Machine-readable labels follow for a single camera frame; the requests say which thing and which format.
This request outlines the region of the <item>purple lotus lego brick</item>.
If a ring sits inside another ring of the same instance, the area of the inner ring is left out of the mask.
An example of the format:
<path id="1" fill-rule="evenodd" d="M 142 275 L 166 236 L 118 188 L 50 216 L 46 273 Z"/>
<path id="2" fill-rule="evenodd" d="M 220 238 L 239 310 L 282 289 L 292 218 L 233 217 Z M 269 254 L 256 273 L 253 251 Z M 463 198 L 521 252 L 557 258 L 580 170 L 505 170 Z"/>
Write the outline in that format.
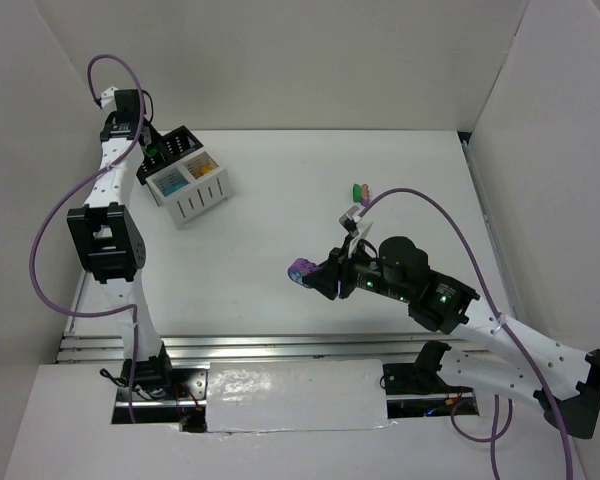
<path id="1" fill-rule="evenodd" d="M 318 266 L 306 258 L 297 258 L 287 269 L 287 275 L 291 281 L 304 287 L 310 288 L 304 282 L 304 277 L 315 272 Z"/>

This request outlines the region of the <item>yellow rounded lego brick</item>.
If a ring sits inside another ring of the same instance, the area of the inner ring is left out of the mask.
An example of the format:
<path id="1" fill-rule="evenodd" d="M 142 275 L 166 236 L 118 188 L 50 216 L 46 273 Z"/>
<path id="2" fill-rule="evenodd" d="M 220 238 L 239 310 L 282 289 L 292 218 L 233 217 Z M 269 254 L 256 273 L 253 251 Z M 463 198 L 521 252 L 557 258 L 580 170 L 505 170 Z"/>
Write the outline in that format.
<path id="1" fill-rule="evenodd" d="M 208 173 L 212 172 L 214 170 L 214 167 L 212 165 L 206 165 L 204 167 L 202 167 L 200 170 L 196 171 L 194 173 L 194 177 L 196 179 L 199 179 L 201 177 L 203 177 L 204 175 L 207 175 Z"/>

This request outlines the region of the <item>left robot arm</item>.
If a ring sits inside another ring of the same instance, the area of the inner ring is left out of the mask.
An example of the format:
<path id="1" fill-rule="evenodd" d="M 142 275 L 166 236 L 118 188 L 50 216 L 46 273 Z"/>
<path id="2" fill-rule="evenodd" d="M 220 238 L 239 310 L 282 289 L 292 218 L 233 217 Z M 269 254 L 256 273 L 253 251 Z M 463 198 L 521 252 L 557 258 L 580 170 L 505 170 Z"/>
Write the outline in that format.
<path id="1" fill-rule="evenodd" d="M 142 140 L 132 140 L 140 116 L 137 91 L 110 87 L 102 93 L 107 118 L 100 133 L 100 168 L 84 205 L 71 209 L 67 223 L 84 270 L 109 301 L 123 343 L 122 386 L 146 393 L 172 385 L 172 365 L 151 320 L 142 285 L 147 260 L 144 239 L 130 213 L 130 197 L 143 160 Z"/>

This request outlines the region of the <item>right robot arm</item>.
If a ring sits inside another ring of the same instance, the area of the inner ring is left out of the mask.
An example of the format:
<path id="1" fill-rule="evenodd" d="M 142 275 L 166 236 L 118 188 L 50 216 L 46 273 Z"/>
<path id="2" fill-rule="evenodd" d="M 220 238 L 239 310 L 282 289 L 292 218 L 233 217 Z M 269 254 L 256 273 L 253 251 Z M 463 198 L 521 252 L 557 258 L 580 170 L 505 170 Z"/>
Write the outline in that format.
<path id="1" fill-rule="evenodd" d="M 374 255 L 357 245 L 333 249 L 320 264 L 297 259 L 288 276 L 330 300 L 362 289 L 399 301 L 423 328 L 499 358 L 480 360 L 430 341 L 416 360 L 422 382 L 507 397 L 534 407 L 572 437 L 593 437 L 600 412 L 600 349 L 572 348 L 510 316 L 496 316 L 473 288 L 431 269 L 427 254 L 410 239 L 390 237 Z"/>

